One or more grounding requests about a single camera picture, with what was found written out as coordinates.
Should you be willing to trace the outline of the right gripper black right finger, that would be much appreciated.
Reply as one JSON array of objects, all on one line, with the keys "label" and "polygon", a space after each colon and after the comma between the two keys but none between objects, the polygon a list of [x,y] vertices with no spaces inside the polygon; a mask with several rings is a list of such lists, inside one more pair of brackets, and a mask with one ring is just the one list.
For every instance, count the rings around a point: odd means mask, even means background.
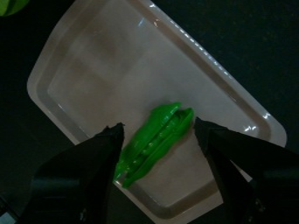
[{"label": "right gripper black right finger", "polygon": [[299,224],[299,155],[201,119],[193,129],[231,224]]}]

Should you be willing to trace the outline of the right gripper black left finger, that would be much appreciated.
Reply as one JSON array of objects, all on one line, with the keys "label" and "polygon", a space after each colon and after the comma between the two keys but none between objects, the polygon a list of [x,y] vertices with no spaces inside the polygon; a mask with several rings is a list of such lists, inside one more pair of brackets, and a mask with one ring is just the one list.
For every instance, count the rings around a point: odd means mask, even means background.
[{"label": "right gripper black left finger", "polygon": [[117,123],[41,164],[16,224],[107,224],[123,142],[124,125]]}]

